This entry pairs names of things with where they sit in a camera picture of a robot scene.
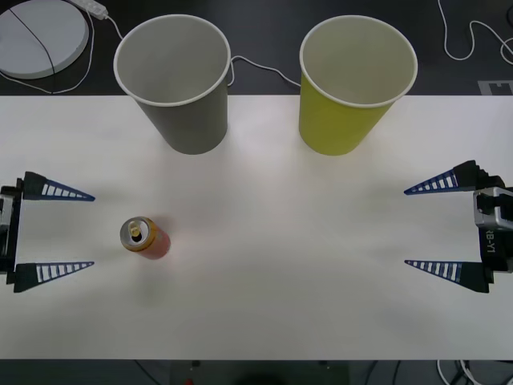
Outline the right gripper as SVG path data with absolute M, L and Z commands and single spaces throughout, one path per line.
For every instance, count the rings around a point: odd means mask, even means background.
M 468 160 L 452 169 L 431 177 L 404 191 L 407 196 L 429 193 L 474 192 L 499 187 L 504 188 L 500 176 L 491 176 L 474 160 Z M 483 264 L 491 271 L 512 272 L 512 231 L 479 230 L 479 247 Z M 490 278 L 481 262 L 470 261 L 418 261 L 405 260 L 407 265 L 472 290 L 490 292 Z

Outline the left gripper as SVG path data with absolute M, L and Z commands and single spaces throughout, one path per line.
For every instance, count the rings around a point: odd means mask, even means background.
M 35 173 L 25 172 L 23 198 L 29 201 L 95 201 L 92 195 Z M 24 263 L 15 268 L 22 203 L 22 179 L 1 187 L 1 275 L 15 293 L 35 288 L 93 266 L 93 261 Z

